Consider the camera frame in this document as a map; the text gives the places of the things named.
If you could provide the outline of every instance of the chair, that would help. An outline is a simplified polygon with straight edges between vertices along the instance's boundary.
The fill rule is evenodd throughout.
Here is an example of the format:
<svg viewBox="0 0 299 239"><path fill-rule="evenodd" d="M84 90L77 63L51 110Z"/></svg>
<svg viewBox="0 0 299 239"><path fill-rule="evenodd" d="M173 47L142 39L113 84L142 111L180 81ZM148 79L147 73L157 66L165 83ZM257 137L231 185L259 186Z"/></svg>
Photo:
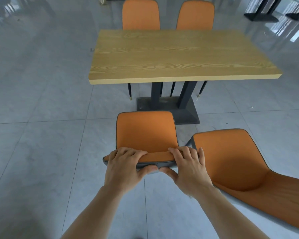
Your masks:
<svg viewBox="0 0 299 239"><path fill-rule="evenodd" d="M248 132L201 132L189 143L203 148L206 170L215 186L299 228L299 179L270 170Z"/></svg>
<svg viewBox="0 0 299 239"><path fill-rule="evenodd" d="M158 4L154 0L126 0L123 4L124 30L160 30ZM132 100L131 84L128 93Z"/></svg>
<svg viewBox="0 0 299 239"><path fill-rule="evenodd" d="M126 147L148 152L136 168L155 164L160 167L176 166L168 148L178 147L174 117L171 112L124 112L117 116L116 148ZM103 158L107 165L109 155Z"/></svg>
<svg viewBox="0 0 299 239"><path fill-rule="evenodd" d="M211 30L214 23L214 5L208 1L202 0L189 0L183 3L180 8L176 30ZM171 94L172 96L175 81L172 84ZM200 89L200 94L203 92L207 81L204 81L203 86Z"/></svg>

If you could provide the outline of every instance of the forearm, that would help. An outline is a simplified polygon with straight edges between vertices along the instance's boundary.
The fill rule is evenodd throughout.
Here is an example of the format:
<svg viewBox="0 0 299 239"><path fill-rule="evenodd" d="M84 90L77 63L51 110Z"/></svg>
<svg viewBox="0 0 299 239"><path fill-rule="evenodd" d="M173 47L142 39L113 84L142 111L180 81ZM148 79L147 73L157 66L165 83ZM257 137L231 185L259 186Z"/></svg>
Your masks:
<svg viewBox="0 0 299 239"><path fill-rule="evenodd" d="M121 197L122 194L118 191L101 187L61 239L105 239Z"/></svg>
<svg viewBox="0 0 299 239"><path fill-rule="evenodd" d="M220 239L268 238L257 226L237 210L221 192L209 186L196 197Z"/></svg>

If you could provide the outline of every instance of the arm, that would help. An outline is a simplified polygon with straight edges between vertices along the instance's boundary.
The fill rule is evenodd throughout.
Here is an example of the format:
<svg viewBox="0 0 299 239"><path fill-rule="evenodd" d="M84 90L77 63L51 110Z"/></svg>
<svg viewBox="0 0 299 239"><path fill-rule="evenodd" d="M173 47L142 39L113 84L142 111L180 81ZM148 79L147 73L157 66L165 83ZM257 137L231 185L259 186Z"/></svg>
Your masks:
<svg viewBox="0 0 299 239"><path fill-rule="evenodd" d="M147 152L131 148L120 148L111 152L104 186L61 239L105 239L107 237L122 196L133 189L146 174L157 170L155 165L136 170L138 160L145 154Z"/></svg>
<svg viewBox="0 0 299 239"><path fill-rule="evenodd" d="M185 194L199 202L220 239L268 238L213 186L205 168L202 148L199 149L199 160L193 148L170 148L169 151L174 155L179 173L170 168L159 170L171 177Z"/></svg>

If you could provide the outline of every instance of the hand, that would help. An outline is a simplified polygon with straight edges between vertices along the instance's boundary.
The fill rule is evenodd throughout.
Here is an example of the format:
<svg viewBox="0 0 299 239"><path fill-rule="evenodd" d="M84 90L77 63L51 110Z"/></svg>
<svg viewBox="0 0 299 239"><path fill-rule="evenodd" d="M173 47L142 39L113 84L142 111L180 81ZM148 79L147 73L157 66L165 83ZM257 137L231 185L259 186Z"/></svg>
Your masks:
<svg viewBox="0 0 299 239"><path fill-rule="evenodd" d="M136 170L138 160L147 154L146 151L132 148L119 148L110 153L104 186L125 194L133 189L142 178L155 170L156 165L148 165L139 171Z"/></svg>
<svg viewBox="0 0 299 239"><path fill-rule="evenodd" d="M199 160L197 151L193 148L179 147L169 148L168 150L174 155L178 174L166 167L159 170L171 177L184 194L196 198L201 189L213 186L206 171L205 156L202 148L199 149Z"/></svg>

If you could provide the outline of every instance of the wooden tabletop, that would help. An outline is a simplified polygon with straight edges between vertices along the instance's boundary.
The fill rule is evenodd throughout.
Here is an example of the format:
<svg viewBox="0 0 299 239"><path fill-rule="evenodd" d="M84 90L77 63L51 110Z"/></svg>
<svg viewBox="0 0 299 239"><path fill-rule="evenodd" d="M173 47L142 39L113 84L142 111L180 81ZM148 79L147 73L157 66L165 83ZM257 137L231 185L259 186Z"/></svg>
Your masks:
<svg viewBox="0 0 299 239"><path fill-rule="evenodd" d="M91 84L277 79L282 72L234 30L101 30Z"/></svg>

